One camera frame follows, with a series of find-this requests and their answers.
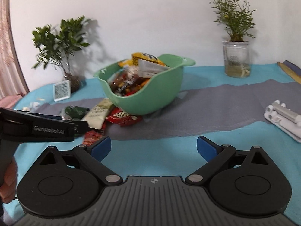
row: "white framed clock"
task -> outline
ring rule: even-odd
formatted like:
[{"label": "white framed clock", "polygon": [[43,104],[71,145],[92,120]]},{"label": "white framed clock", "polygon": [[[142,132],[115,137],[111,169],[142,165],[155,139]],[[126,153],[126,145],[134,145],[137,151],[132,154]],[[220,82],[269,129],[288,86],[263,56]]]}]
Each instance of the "white framed clock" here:
[{"label": "white framed clock", "polygon": [[71,84],[69,80],[65,80],[53,85],[53,99],[60,101],[71,97]]}]

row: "potted plant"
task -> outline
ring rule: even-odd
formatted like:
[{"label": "potted plant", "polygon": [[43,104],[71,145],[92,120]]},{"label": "potted plant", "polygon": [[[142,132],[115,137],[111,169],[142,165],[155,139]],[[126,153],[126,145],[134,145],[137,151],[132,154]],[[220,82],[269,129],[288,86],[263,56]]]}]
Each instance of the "potted plant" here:
[{"label": "potted plant", "polygon": [[80,80],[78,76],[71,73],[70,56],[74,56],[75,51],[80,51],[83,47],[90,45],[85,42],[87,33],[82,31],[83,26],[89,20],[85,16],[77,19],[62,19],[59,31],[51,25],[37,27],[32,32],[34,45],[39,49],[37,63],[33,69],[40,65],[46,69],[49,64],[54,65],[55,69],[60,67],[64,78],[71,83],[71,92],[77,91],[80,88]]},{"label": "potted plant", "polygon": [[225,73],[231,77],[247,77],[251,67],[249,61],[249,42],[244,37],[255,38],[249,30],[256,25],[253,23],[253,12],[248,0],[213,0],[210,2],[217,14],[214,21],[225,25],[230,40],[223,41]]}]

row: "yellow snack package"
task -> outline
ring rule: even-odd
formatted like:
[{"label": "yellow snack package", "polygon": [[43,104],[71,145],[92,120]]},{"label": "yellow snack package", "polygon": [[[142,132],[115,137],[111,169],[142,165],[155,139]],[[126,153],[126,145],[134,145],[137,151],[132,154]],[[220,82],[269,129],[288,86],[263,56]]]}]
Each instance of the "yellow snack package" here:
[{"label": "yellow snack package", "polygon": [[127,60],[119,62],[118,65],[120,67],[126,68],[126,67],[133,65],[133,61],[132,61],[132,59],[127,59]]},{"label": "yellow snack package", "polygon": [[132,63],[133,65],[138,66],[139,65],[139,60],[145,60],[145,61],[150,61],[156,64],[160,64],[163,66],[166,66],[166,64],[164,64],[160,59],[158,59],[157,57],[147,54],[147,53],[133,53],[132,54]]}]

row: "crosshair symbol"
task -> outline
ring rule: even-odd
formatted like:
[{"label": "crosshair symbol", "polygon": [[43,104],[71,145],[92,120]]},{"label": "crosshair symbol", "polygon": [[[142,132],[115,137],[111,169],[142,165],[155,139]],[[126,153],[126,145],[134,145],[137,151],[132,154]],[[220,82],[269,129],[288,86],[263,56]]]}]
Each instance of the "crosshair symbol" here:
[{"label": "crosshair symbol", "polygon": [[158,180],[158,179],[155,179],[155,178],[153,178],[152,180],[150,180],[150,182],[152,182],[153,184],[155,184],[155,183],[159,182],[159,180]]}]

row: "blue gripper pad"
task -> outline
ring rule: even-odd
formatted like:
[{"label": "blue gripper pad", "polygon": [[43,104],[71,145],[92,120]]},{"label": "blue gripper pad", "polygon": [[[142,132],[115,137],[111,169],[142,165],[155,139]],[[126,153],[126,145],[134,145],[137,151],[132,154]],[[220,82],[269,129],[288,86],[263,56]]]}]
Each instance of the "blue gripper pad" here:
[{"label": "blue gripper pad", "polygon": [[111,147],[111,139],[108,136],[104,136],[89,146],[87,152],[101,162],[110,153]]},{"label": "blue gripper pad", "polygon": [[197,140],[197,150],[198,153],[209,162],[222,151],[222,148],[208,138],[200,136]]}]

